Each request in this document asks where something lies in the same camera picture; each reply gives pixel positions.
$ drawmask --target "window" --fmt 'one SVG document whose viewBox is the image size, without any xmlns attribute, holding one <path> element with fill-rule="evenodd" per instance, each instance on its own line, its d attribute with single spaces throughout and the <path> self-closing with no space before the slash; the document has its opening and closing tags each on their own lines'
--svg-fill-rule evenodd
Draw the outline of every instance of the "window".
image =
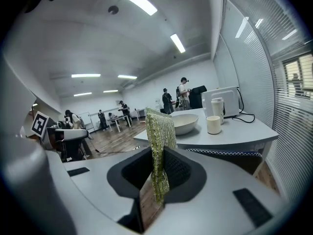
<svg viewBox="0 0 313 235">
<path fill-rule="evenodd" d="M 289 96 L 313 99 L 313 56 L 307 53 L 283 62 Z"/>
</svg>

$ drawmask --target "white appliance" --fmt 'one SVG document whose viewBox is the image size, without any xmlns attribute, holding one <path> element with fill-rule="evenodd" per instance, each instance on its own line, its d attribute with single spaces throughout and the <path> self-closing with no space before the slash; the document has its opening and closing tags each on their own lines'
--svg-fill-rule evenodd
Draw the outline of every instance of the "white appliance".
<svg viewBox="0 0 313 235">
<path fill-rule="evenodd" d="M 237 87 L 227 87 L 202 93 L 202 106 L 206 117 L 213 116 L 211 101 L 222 97 L 224 100 L 224 117 L 233 117 L 239 114 L 239 94 Z"/>
</svg>

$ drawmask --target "paper cup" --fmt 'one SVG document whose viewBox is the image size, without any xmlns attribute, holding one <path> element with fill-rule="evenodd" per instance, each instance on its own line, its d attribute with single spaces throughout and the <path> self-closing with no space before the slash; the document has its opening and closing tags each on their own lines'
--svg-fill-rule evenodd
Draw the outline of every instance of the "paper cup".
<svg viewBox="0 0 313 235">
<path fill-rule="evenodd" d="M 207 117 L 206 128 L 209 134 L 219 134 L 221 132 L 221 118 L 219 116 Z"/>
</svg>

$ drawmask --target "white table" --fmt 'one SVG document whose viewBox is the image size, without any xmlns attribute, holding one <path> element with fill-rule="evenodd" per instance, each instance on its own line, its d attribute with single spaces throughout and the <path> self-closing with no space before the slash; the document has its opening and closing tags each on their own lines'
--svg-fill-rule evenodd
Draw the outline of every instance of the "white table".
<svg viewBox="0 0 313 235">
<path fill-rule="evenodd" d="M 140 110 L 135 110 L 136 112 L 137 112 L 137 120 L 139 121 L 139 118 L 140 118 L 140 114 L 139 114 L 139 112 L 144 112 L 144 115 L 146 115 L 146 113 L 145 113 L 145 109 L 140 109 Z"/>
<path fill-rule="evenodd" d="M 258 150 L 265 160 L 268 155 L 271 142 L 278 138 L 279 134 L 255 119 L 253 123 L 245 123 L 238 119 L 226 118 L 222 125 L 222 131 L 217 135 L 208 134 L 206 130 L 206 118 L 203 109 L 173 112 L 172 116 L 182 114 L 196 114 L 199 116 L 196 127 L 188 134 L 176 136 L 178 148 L 189 149 L 217 149 L 217 150 Z M 240 115 L 240 118 L 251 121 L 252 116 Z M 143 131 L 134 139 L 141 146 L 148 146 L 147 131 Z"/>
<path fill-rule="evenodd" d="M 117 117 L 117 118 L 112 118 L 112 119 L 110 119 L 110 120 L 108 121 L 109 127 L 110 127 L 111 131 L 113 131 L 113 130 L 112 130 L 112 128 L 111 128 L 110 121 L 115 121 L 115 124 L 116 124 L 116 127 L 117 127 L 117 129 L 118 129 L 118 132 L 121 133 L 117 121 L 118 121 L 119 119 L 122 119 L 122 118 L 127 120 L 128 126 L 131 128 L 131 124 L 129 123 L 128 116 L 125 115 L 125 116 L 120 116 L 120 117 Z"/>
</svg>

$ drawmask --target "horizontal blind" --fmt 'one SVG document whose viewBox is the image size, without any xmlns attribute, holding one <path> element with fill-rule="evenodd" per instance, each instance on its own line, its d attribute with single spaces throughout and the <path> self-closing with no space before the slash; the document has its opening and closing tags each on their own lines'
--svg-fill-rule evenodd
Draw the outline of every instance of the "horizontal blind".
<svg viewBox="0 0 313 235">
<path fill-rule="evenodd" d="M 313 176 L 312 39 L 287 0 L 231 0 L 262 37 L 272 60 L 275 88 L 272 143 L 267 163 L 281 194 L 292 201 Z"/>
<path fill-rule="evenodd" d="M 213 63 L 221 88 L 239 86 L 234 63 L 221 36 L 219 37 Z"/>
<path fill-rule="evenodd" d="M 245 112 L 272 127 L 274 88 L 264 49 L 247 19 L 227 0 L 221 36 L 232 57 Z"/>
</svg>

